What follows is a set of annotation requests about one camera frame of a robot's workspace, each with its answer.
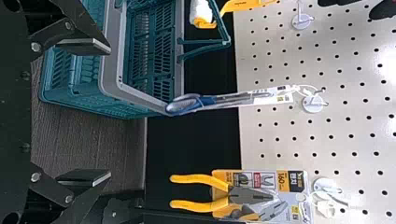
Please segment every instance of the packaged pliers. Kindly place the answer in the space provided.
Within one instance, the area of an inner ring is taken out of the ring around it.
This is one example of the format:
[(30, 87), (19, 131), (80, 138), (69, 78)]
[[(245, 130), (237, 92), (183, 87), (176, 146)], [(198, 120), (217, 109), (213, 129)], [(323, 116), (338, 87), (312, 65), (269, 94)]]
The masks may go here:
[(206, 184), (213, 188), (227, 192), (227, 196), (214, 201), (213, 203), (194, 203), (183, 200), (173, 200), (170, 202), (172, 208), (180, 208), (197, 213), (214, 212), (225, 208), (232, 203), (255, 204), (271, 202), (274, 196), (255, 189), (234, 187), (211, 175), (172, 175), (170, 181), (178, 184)]
[(268, 207), (264, 208), (260, 213), (259, 217), (261, 221), (269, 221), (273, 219), (274, 217), (279, 216), (285, 209), (288, 207), (287, 202), (277, 202), (277, 203), (272, 203)]

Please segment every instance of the store shelf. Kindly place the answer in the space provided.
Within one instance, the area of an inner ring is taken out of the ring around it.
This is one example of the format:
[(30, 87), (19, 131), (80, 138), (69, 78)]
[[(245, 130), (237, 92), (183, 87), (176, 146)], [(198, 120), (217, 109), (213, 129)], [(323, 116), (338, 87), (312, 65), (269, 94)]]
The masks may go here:
[(396, 18), (369, 21), (377, 0), (303, 2), (315, 21), (302, 31), (291, 28), (296, 1), (234, 13), (238, 90), (309, 84), (330, 105), (240, 108), (242, 167), (336, 180), (358, 208), (315, 223), (395, 223)]

